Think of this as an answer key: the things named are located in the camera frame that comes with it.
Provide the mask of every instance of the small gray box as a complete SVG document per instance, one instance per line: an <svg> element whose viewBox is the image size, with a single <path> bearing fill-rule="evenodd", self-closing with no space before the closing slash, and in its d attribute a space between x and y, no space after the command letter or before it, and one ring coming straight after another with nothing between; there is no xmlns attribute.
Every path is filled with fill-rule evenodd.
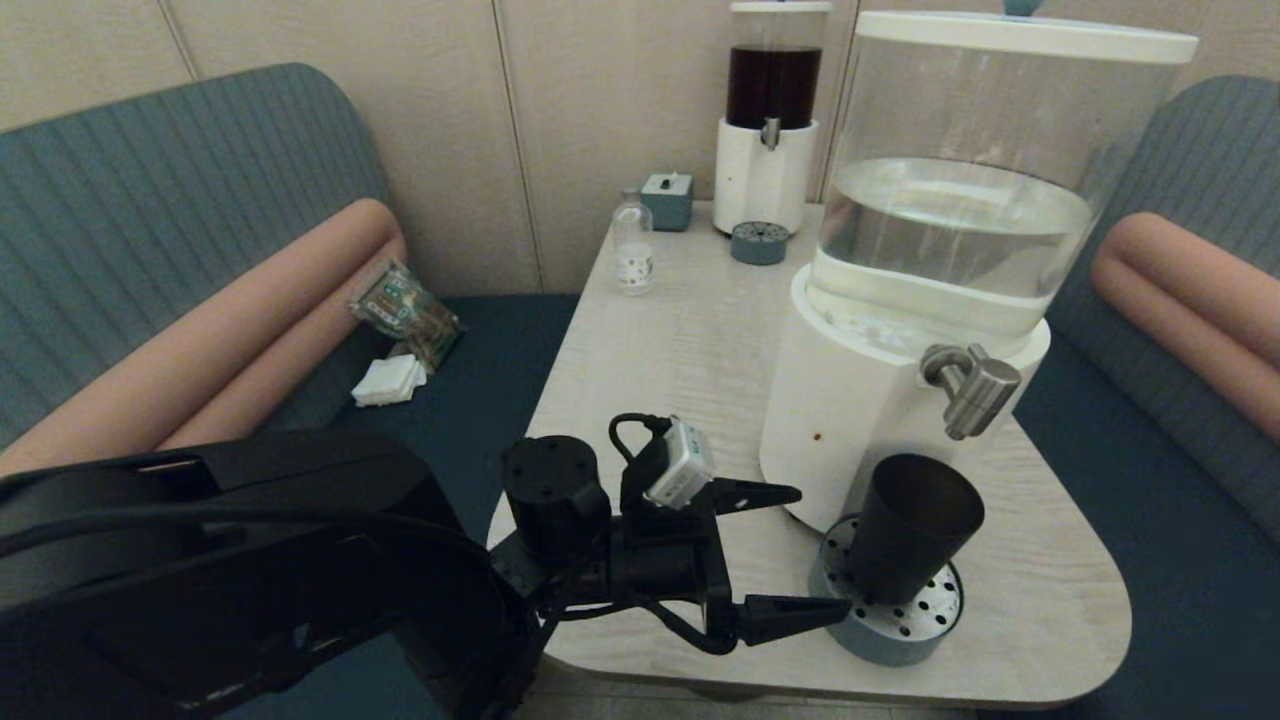
<svg viewBox="0 0 1280 720"><path fill-rule="evenodd" d="M640 201L653 213L653 229L681 232L694 209L694 176L663 173L649 176Z"/></svg>

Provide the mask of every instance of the white napkin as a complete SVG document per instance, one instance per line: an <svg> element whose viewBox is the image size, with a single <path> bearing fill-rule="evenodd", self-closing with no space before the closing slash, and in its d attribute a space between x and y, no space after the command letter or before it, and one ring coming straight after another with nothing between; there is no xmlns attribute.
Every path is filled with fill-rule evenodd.
<svg viewBox="0 0 1280 720"><path fill-rule="evenodd" d="M369 372L352 388L357 407L390 405L413 397L413 389L426 384L426 368L413 355L374 360Z"/></svg>

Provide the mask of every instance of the small bottle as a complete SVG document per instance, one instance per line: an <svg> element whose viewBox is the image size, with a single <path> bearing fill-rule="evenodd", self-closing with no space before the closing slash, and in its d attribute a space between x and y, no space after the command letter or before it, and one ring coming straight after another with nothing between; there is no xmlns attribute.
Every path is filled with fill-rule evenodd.
<svg viewBox="0 0 1280 720"><path fill-rule="evenodd" d="M622 191L622 205L613 211L611 231L622 293L649 292L653 287L653 213L640 201L639 190Z"/></svg>

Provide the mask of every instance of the striped upholstery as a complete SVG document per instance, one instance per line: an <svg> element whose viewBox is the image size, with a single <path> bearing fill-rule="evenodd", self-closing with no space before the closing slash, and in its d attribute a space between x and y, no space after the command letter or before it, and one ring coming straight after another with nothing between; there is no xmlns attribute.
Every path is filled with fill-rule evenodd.
<svg viewBox="0 0 1280 720"><path fill-rule="evenodd" d="M1102 237L1143 210L1280 277L1277 83L1213 78L1157 113L1048 319L1280 542L1280 447L1089 284Z"/></svg>
<svg viewBox="0 0 1280 720"><path fill-rule="evenodd" d="M360 197L389 202L369 132L306 65L0 135L0 447ZM265 428L328 424L380 342L353 333Z"/></svg>

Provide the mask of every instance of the floor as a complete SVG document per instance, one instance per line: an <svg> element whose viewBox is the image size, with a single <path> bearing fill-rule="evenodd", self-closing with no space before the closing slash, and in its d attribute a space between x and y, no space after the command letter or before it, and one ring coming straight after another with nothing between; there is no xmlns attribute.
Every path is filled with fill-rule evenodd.
<svg viewBox="0 0 1280 720"><path fill-rule="evenodd" d="M710 702L691 691L596 680L544 664L516 720L974 720L972 710L765 696Z"/></svg>

